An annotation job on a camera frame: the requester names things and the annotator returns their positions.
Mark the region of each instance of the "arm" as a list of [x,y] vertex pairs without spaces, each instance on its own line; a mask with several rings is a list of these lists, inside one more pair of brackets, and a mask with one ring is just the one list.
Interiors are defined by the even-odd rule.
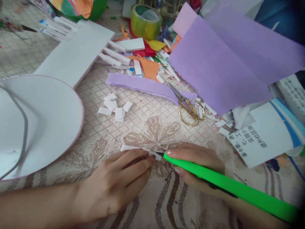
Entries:
[[[167,151],[169,157],[191,161],[199,165],[203,165],[216,172],[224,174],[225,166],[218,158],[215,151],[198,146],[191,143],[183,143],[178,149]],[[238,218],[246,226],[246,228],[286,228],[288,225],[278,218],[260,210],[253,205],[232,196],[225,194],[220,190],[214,190],[210,186],[191,174],[190,172],[174,166],[174,170],[180,175],[183,181],[198,188],[205,194],[222,199],[231,207]]]
[[154,161],[141,149],[126,150],[80,182],[2,193],[0,228],[67,229],[117,213],[142,191]]

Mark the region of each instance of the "gold scissors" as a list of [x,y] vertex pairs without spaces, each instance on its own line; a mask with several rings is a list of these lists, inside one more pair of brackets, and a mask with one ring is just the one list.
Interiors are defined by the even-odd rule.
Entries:
[[[181,118],[181,120],[186,124],[186,125],[189,125],[189,126],[196,126],[200,121],[202,121],[205,116],[206,116],[206,113],[204,111],[204,107],[197,101],[195,100],[188,100],[186,97],[182,96],[171,84],[169,84],[171,89],[174,91],[175,95],[178,97],[179,99],[179,104],[180,104],[180,108],[179,108],[179,116]],[[183,101],[186,102],[186,104],[189,106],[189,109],[183,104]],[[202,110],[203,110],[203,115],[202,115],[202,118],[199,117],[199,115],[197,115],[197,113],[195,112],[194,108],[192,107],[190,101],[192,102],[195,102],[195,103],[198,103]],[[182,116],[181,116],[181,107],[191,116],[191,118],[195,121],[195,123],[191,124],[191,123],[188,123],[186,122]]]

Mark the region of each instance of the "purple paper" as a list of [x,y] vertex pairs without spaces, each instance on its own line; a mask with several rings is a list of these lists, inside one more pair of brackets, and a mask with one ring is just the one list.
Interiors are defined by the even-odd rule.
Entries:
[[[154,80],[139,76],[122,75],[120,73],[109,73],[108,78],[106,79],[106,83],[157,95],[169,99],[170,101],[179,105],[178,98],[173,90],[170,87],[160,84]],[[197,98],[197,94],[195,93],[184,91],[179,91],[179,93],[189,100],[195,100]]]
[[168,58],[218,114],[271,98],[267,86],[197,16]]
[[304,46],[229,7],[221,7],[206,22],[267,86],[305,68]]

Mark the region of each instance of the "scissor handle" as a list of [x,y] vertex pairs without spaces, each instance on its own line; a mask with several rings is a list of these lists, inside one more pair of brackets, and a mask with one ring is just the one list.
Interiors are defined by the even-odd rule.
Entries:
[[[202,108],[202,110],[203,110],[203,117],[202,117],[202,118],[199,118],[199,116],[198,116],[197,113],[195,112],[194,108],[193,108],[192,105],[190,104],[190,101],[195,102],[195,103],[198,103],[198,104],[201,106],[201,108]],[[180,103],[179,116],[180,116],[181,120],[182,120],[185,124],[187,124],[188,126],[196,126],[196,125],[198,125],[199,121],[202,121],[202,120],[205,118],[205,116],[206,116],[206,113],[205,113],[205,111],[204,111],[204,107],[203,107],[199,102],[197,102],[197,101],[195,101],[195,100],[188,100],[188,99],[186,99],[185,102],[186,102],[186,104],[189,106],[190,109],[188,109],[183,103]],[[181,115],[181,107],[182,107],[182,108],[183,108],[183,109],[184,109],[184,110],[185,110],[185,111],[195,120],[195,123],[193,123],[193,124],[188,123],[188,122],[186,122],[186,121],[182,118],[182,115]]]

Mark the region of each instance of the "white circular board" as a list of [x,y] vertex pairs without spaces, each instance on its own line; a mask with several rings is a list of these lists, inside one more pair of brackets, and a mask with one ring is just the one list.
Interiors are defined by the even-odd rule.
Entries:
[[[0,81],[11,92],[28,118],[26,157],[3,180],[29,175],[49,165],[80,135],[83,104],[66,83],[52,77],[24,75]],[[17,162],[24,135],[24,118],[0,88],[0,177]]]

